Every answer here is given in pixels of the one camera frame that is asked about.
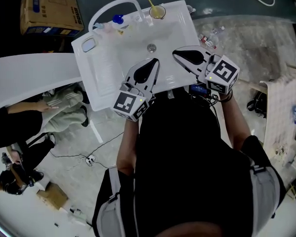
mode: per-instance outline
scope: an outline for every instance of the hand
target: hand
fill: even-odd
[[[52,107],[52,106],[49,106],[44,100],[40,100],[38,101],[37,103],[35,103],[36,106],[35,106],[35,110],[36,111],[39,111],[39,112],[47,112],[51,109],[56,109],[58,107]]]
[[[17,151],[15,150],[12,150],[10,152],[10,156],[12,158],[12,161],[15,163],[15,164],[20,164],[21,163],[21,159],[20,159],[20,155]]]

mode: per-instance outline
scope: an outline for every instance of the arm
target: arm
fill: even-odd
[[[20,102],[7,107],[8,114],[21,113],[25,111],[39,111],[45,112],[57,107],[50,107],[44,100],[40,100],[37,103]]]
[[[248,124],[233,96],[228,102],[222,103],[222,110],[231,145],[239,151],[245,139],[251,135]]]
[[[20,178],[20,176],[18,175],[18,173],[16,173],[15,170],[13,169],[13,165],[10,164],[9,167],[10,167],[10,170],[11,170],[12,174],[13,174],[14,177],[15,177],[16,184],[21,188],[21,187],[23,186],[23,184],[24,184],[23,181],[21,180],[21,178]]]
[[[19,153],[16,151],[16,150],[13,150],[13,148],[11,146],[7,146],[6,147],[12,161],[15,163],[15,164],[20,164],[21,163],[21,159],[20,159],[20,155]]]
[[[131,175],[136,165],[136,140],[139,134],[138,122],[126,120],[123,139],[117,155],[117,169]]]

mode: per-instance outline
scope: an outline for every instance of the faucet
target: faucet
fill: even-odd
[[[93,30],[93,26],[96,23],[96,20],[104,13],[106,12],[108,9],[114,7],[115,5],[121,4],[121,3],[125,3],[125,2],[131,2],[135,5],[141,19],[144,21],[145,20],[145,16],[142,12],[142,9],[140,8],[139,3],[137,2],[137,0],[115,0],[113,2],[108,3],[107,5],[104,5],[101,9],[99,9],[91,18],[90,22],[89,22],[89,26],[88,26],[88,30],[89,32],[91,32],[96,38],[101,39],[102,36],[99,35],[98,33],[96,33]]]

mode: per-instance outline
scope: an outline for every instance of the black clothing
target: black clothing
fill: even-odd
[[[41,180],[41,173],[34,169],[45,158],[48,152],[54,147],[54,143],[50,140],[45,140],[42,143],[35,144],[28,148],[27,152],[23,153],[22,165],[13,164],[13,169],[20,176],[21,180],[25,183],[29,183],[29,176],[33,178],[33,182]],[[16,184],[16,179],[11,170],[3,171],[0,175],[0,181],[3,185],[3,190],[9,194],[17,195],[20,192],[20,187]]]
[[[119,174],[123,224],[133,224],[124,216],[122,205],[126,203],[123,197],[133,198],[127,187],[132,187],[135,178],[140,236],[154,237],[186,222],[217,224],[224,236],[251,236],[253,195],[248,156],[256,164],[271,166],[266,153],[255,136],[245,140],[242,152],[230,148],[221,139],[209,107],[201,107],[179,89],[173,93],[175,99],[157,97],[143,116],[134,177]],[[98,209],[108,200],[105,193],[111,193],[108,175],[107,171],[98,195],[95,234]],[[132,203],[127,206],[133,211]]]
[[[7,109],[0,109],[0,148],[18,141],[26,141],[39,133],[42,115],[38,111],[25,111],[8,114]]]

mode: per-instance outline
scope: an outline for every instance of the black cable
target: black cable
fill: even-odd
[[[83,155],[83,154],[79,154],[79,155],[75,155],[75,156],[55,156],[51,151],[49,151],[55,158],[62,158],[62,157],[77,157],[77,156],[83,156],[85,158],[87,158],[87,156]]]
[[[209,104],[208,107],[209,107],[209,108],[213,107],[213,109],[214,109],[214,113],[215,113],[215,117],[216,117],[216,121],[217,121],[217,125],[218,125],[218,128],[219,128],[219,133],[221,133],[221,125],[219,124],[219,120],[218,120],[217,112],[216,112],[216,109],[215,109],[215,107],[214,107],[214,104],[216,104],[217,101],[215,100],[214,102],[211,102],[210,100],[208,100],[208,99],[206,99],[205,97],[200,96],[200,95],[191,95],[191,100],[192,100],[192,101],[193,101],[193,100],[196,100],[197,97],[201,97],[201,98],[204,99],[206,102],[208,102],[208,104]],[[207,107],[207,106],[202,106],[202,105],[200,105],[199,103],[197,103],[197,101],[196,101],[195,103],[196,103],[198,106],[200,106],[200,107]]]
[[[230,94],[228,94],[228,96],[224,99],[219,99],[218,95],[216,95],[216,94],[210,95],[210,97],[212,99],[214,99],[216,102],[221,102],[221,103],[226,103],[226,102],[230,101],[232,96],[233,96],[232,90],[231,90]]]
[[[95,151],[97,151],[100,147],[102,147],[102,146],[104,146],[105,144],[107,144],[108,142],[111,142],[112,140],[116,139],[118,136],[122,135],[123,133],[124,133],[124,132],[118,134],[116,137],[112,138],[111,140],[109,140],[109,141],[107,141],[106,143],[104,143],[104,144],[100,145],[99,147],[97,147],[95,150],[92,151],[91,154],[88,155],[88,157],[89,157],[90,155],[92,155]]]
[[[107,144],[108,142],[111,142],[112,140],[116,139],[118,136],[122,135],[123,133],[124,133],[124,132],[118,134],[116,137],[114,137],[114,138],[112,138],[111,140],[107,141],[106,143],[100,145],[100,146],[97,147],[95,150],[93,150],[92,153],[89,154],[88,156],[85,156],[85,155],[83,155],[83,154],[74,155],[74,156],[56,156],[56,155],[54,155],[51,151],[49,151],[49,152],[50,152],[55,158],[64,158],[64,157],[68,157],[68,158],[70,158],[70,157],[83,156],[84,158],[87,159],[90,155],[92,155],[92,154],[93,154],[95,151],[97,151],[100,147],[102,147],[102,146],[104,146],[105,144]],[[102,163],[100,163],[100,162],[95,161],[94,163],[100,164],[102,167],[108,169],[108,167],[105,167],[105,166],[104,166]]]

